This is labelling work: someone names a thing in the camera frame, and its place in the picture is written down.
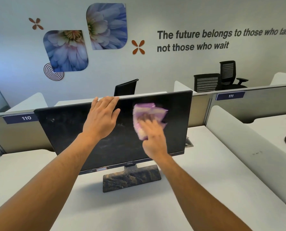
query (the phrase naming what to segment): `chair armrest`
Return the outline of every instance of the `chair armrest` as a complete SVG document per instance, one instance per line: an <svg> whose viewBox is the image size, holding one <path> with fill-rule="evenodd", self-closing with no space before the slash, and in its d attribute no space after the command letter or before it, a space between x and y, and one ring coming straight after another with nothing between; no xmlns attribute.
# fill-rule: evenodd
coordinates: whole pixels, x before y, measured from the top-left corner
<svg viewBox="0 0 286 231"><path fill-rule="evenodd" d="M245 79L245 78L236 78L236 79L239 80L238 85L241 85L242 82L249 81L248 79Z"/></svg>

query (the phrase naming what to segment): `purple cloth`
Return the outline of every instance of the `purple cloth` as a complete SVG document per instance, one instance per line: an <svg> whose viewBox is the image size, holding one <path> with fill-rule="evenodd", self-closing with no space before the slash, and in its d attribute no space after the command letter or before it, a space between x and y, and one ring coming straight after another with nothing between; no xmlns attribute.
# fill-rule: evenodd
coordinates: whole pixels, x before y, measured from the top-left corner
<svg viewBox="0 0 286 231"><path fill-rule="evenodd" d="M147 135L142 130L138 118L143 116L144 114L152 115L154 116L155 120L160 123L162 126L162 129L165 128L166 123L163 123L162 120L164 119L166 113L168 112L167 109L156 107L154 103L145 103L145 104L136 104L133 107L133 127L136 133L138 134L138 137L140 140L146 140Z"/></svg>

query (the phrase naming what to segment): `spiral circle decal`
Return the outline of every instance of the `spiral circle decal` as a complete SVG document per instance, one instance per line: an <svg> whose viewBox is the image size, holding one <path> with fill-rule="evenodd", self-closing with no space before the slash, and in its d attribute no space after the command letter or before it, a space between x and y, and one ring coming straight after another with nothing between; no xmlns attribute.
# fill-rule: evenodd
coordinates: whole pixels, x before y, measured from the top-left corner
<svg viewBox="0 0 286 231"><path fill-rule="evenodd" d="M62 80L65 74L64 72L54 72L51 63L45 64L43 72L45 72L46 77L54 81Z"/></svg>

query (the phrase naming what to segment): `hand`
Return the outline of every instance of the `hand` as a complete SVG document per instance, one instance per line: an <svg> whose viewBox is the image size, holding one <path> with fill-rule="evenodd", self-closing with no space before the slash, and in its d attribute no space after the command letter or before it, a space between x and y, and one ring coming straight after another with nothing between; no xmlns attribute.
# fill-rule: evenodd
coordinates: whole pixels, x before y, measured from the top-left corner
<svg viewBox="0 0 286 231"><path fill-rule="evenodd" d="M107 137L115 127L120 109L114 108L119 97L104 97L98 101L96 97L91 103L91 110L83 126L82 134L96 140Z"/></svg>
<svg viewBox="0 0 286 231"><path fill-rule="evenodd" d="M148 137L148 140L143 141L145 153L156 162L168 156L166 140L161 125L154 119L139 120L139 124Z"/></svg>

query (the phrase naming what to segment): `motivational quote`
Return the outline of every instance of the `motivational quote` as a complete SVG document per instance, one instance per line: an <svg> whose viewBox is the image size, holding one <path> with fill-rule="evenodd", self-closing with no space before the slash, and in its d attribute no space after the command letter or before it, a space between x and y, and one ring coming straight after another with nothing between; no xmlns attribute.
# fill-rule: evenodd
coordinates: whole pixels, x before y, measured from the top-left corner
<svg viewBox="0 0 286 231"><path fill-rule="evenodd" d="M167 44L162 46L157 46L157 52L176 52L176 51L189 51L189 50L210 50L210 49L228 49L230 42L230 37L252 37L252 36L275 36L275 35L286 35L286 28L278 29L269 29L269 30L238 30L235 31L216 31L213 29L212 31L203 32L193 32L193 31L176 31L166 32L166 31L157 31L159 34L159 39L193 39L193 38L221 38L222 42L216 44L209 44L204 42L203 44L184 44L179 45L175 44Z"/></svg>

